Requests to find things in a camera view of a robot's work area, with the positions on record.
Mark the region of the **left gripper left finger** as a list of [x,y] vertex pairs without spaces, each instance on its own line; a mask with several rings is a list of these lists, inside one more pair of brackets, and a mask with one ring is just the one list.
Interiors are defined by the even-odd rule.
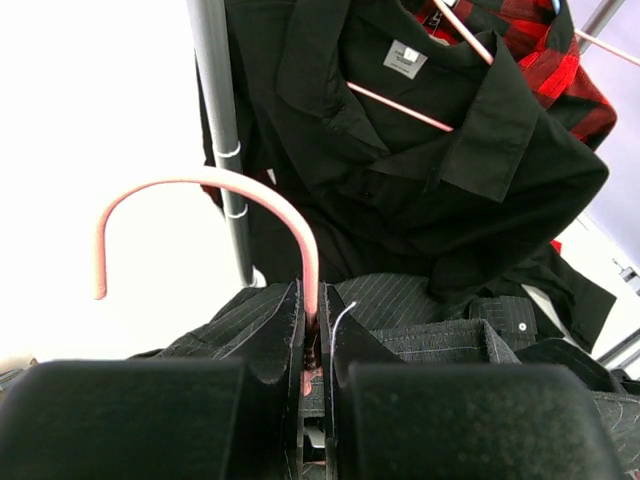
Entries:
[[37,365],[1,406],[5,479],[298,479],[297,285],[219,360]]

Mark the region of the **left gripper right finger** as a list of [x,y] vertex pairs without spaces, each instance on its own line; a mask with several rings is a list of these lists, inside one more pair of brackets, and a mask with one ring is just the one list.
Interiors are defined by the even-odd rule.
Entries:
[[334,288],[320,332],[330,479],[620,479],[589,392],[556,365],[408,363]]

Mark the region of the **plain black shirt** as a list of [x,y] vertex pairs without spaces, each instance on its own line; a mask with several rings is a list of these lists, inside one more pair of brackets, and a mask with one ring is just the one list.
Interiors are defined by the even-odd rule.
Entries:
[[[353,2],[225,5],[240,158],[246,175],[294,204],[314,230],[327,282],[366,274],[426,278],[440,300],[545,290],[591,350],[601,325],[537,259],[588,206],[609,171],[538,102],[503,38],[496,124],[385,134],[345,77]],[[398,1],[443,44],[464,39],[430,1]]]

